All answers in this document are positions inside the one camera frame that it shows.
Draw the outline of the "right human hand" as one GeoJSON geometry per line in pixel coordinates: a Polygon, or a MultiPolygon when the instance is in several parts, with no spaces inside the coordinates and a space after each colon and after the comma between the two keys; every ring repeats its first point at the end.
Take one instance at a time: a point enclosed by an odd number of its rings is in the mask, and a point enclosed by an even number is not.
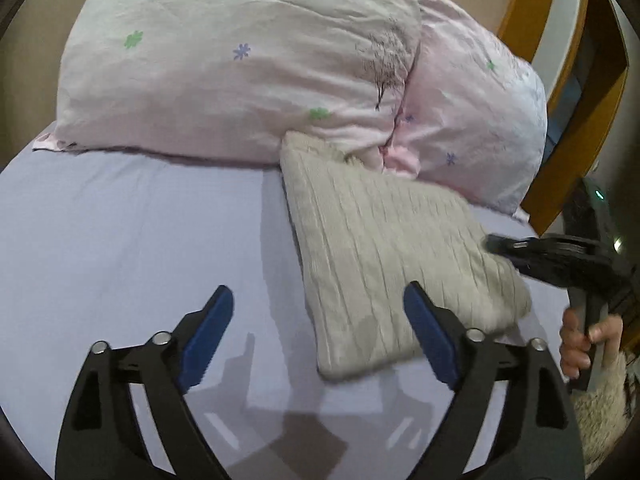
{"type": "Polygon", "coordinates": [[[580,329],[576,310],[567,308],[560,330],[562,373],[570,379],[578,379],[582,370],[589,370],[592,361],[589,351],[597,344],[603,346],[602,367],[613,366],[620,354],[623,328],[623,319],[617,314],[610,314],[604,321],[591,326],[585,334],[580,329]]]}

